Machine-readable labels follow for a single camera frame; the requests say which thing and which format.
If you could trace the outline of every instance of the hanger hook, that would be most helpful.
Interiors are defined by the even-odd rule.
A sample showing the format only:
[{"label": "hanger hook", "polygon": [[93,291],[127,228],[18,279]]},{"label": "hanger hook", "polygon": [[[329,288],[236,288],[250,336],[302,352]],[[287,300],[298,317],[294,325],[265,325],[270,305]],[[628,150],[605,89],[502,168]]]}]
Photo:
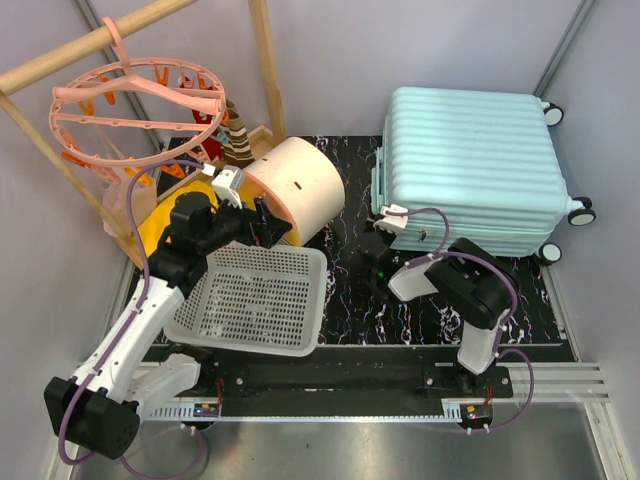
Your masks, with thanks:
[{"label": "hanger hook", "polygon": [[113,42],[116,44],[116,46],[114,47],[116,55],[118,55],[118,58],[120,59],[120,65],[122,66],[125,75],[133,75],[133,72],[131,70],[131,59],[129,58],[129,52],[127,52],[127,47],[124,46],[124,42],[122,41],[122,36],[118,31],[118,27],[116,27],[116,24],[113,23],[113,20],[111,20],[109,17],[104,17],[102,21],[104,22],[105,27],[107,27],[107,29],[111,33]]}]

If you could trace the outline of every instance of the gray floor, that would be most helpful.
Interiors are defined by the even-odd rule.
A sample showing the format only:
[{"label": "gray floor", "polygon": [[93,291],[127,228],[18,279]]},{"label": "gray floor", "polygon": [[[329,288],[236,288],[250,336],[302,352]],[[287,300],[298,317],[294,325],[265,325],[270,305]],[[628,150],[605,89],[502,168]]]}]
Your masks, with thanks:
[{"label": "gray floor", "polygon": [[[498,405],[497,419],[515,408]],[[171,431],[153,438],[163,430]],[[576,405],[534,405],[513,428],[488,436],[425,431],[414,425],[225,424],[206,432],[208,459],[189,478],[201,479],[604,479],[586,417]],[[179,473],[197,441],[166,423],[147,423],[131,464],[146,475]],[[131,476],[102,458],[76,468],[75,480]]]}]

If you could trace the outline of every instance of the brown striped fabric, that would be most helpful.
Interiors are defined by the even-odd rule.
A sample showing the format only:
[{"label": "brown striped fabric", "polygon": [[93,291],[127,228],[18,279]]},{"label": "brown striped fabric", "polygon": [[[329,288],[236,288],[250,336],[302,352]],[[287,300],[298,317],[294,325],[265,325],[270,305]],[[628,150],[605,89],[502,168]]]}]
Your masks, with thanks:
[{"label": "brown striped fabric", "polygon": [[223,145],[224,159],[228,165],[244,168],[254,160],[251,153],[251,145],[249,145],[247,129],[238,114],[235,104],[228,99],[227,113],[229,114],[228,126],[220,125],[229,139],[229,143]]}]

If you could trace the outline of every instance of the beige cylinder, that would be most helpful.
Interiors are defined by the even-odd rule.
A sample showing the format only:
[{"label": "beige cylinder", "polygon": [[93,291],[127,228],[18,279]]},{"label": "beige cylinder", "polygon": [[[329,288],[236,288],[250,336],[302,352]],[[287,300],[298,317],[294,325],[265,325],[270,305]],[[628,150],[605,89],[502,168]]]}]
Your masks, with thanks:
[{"label": "beige cylinder", "polygon": [[294,224],[285,236],[307,243],[344,208],[344,185],[331,161],[309,142],[290,137],[244,171],[247,193],[262,193],[274,214]]}]

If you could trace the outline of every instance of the floor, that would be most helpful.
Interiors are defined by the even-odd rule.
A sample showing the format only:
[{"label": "floor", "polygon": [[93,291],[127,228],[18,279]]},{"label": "floor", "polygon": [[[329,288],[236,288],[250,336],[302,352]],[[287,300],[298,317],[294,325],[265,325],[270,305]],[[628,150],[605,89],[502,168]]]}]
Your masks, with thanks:
[{"label": "floor", "polygon": [[[325,253],[330,270],[325,316],[319,343],[326,345],[456,345],[463,319],[441,295],[406,304],[382,303],[352,268],[358,233],[369,216],[371,168],[381,137],[306,137],[336,165],[345,185],[342,214],[307,246]],[[159,189],[170,186],[164,176]],[[410,258],[400,254],[400,261]],[[507,259],[520,275],[520,305],[502,338],[503,344],[557,345],[556,319],[540,269],[532,258]]]},{"label": "floor", "polygon": [[[515,407],[500,405],[496,423],[514,412]],[[219,423],[205,432],[207,455],[187,478],[605,479],[579,405],[534,405],[520,423],[488,436],[424,428],[393,423]],[[129,450],[130,463],[153,477],[178,474],[197,452],[196,440],[169,423],[143,424],[136,442]],[[134,453],[140,445],[147,448]],[[120,462],[104,458],[91,459],[72,476],[128,478]]]}]

